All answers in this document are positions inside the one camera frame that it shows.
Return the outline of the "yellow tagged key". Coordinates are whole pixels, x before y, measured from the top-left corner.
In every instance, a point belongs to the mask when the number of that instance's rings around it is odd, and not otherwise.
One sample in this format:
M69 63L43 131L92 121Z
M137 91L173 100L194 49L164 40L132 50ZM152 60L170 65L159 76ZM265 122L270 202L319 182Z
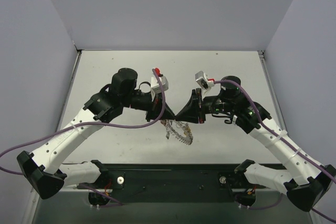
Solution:
M187 127L187 128L184 129L184 134L185 135L189 135L190 133L191 133L191 130L190 130L189 127Z

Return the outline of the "silver round keyring disc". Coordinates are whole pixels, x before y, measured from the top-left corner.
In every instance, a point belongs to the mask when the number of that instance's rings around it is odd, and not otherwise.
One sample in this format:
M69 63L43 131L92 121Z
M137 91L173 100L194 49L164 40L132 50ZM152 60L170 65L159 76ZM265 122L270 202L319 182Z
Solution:
M189 135L184 134L184 129L189 127L188 123L175 120L161 120L160 122L165 128L165 137L167 140L170 138L170 136L173 136L183 144L191 145L193 143L192 132Z

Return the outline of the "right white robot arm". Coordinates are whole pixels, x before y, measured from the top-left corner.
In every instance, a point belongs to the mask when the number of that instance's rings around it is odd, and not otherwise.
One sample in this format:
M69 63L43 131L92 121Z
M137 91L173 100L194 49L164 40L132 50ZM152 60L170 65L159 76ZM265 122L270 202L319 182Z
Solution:
M276 170L245 160L235 172L248 183L276 190L302 211L309 212L335 182L335 168L311 158L281 129L270 113L254 102L236 76L220 81L200 71L195 75L200 88L192 91L177 121L204 123L206 115L224 114L233 125L259 141L285 167Z

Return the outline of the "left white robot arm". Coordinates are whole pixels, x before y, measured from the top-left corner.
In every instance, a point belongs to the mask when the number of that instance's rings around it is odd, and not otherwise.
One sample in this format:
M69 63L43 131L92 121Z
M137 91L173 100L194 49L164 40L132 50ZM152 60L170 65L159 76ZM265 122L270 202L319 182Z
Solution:
M166 76L153 69L150 91L136 88L138 74L121 68L98 93L94 94L55 136L32 152L23 151L17 161L24 177L41 199L48 199L64 186L92 184L101 188L113 182L113 176L98 160L79 164L64 164L65 159L88 137L120 116L124 108L146 112L147 125L160 119L173 119L173 112L165 104L169 88Z

